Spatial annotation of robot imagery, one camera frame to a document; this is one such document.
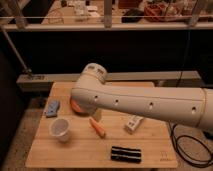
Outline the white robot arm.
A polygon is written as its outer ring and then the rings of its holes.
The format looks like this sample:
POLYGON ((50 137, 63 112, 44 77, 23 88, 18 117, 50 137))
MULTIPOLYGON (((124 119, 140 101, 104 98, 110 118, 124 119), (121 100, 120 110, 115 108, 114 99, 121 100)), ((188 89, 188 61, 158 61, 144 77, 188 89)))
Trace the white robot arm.
POLYGON ((102 108, 213 134, 213 89, 113 86, 106 84, 106 77, 103 66, 89 63, 72 88, 72 99, 86 113, 102 108))

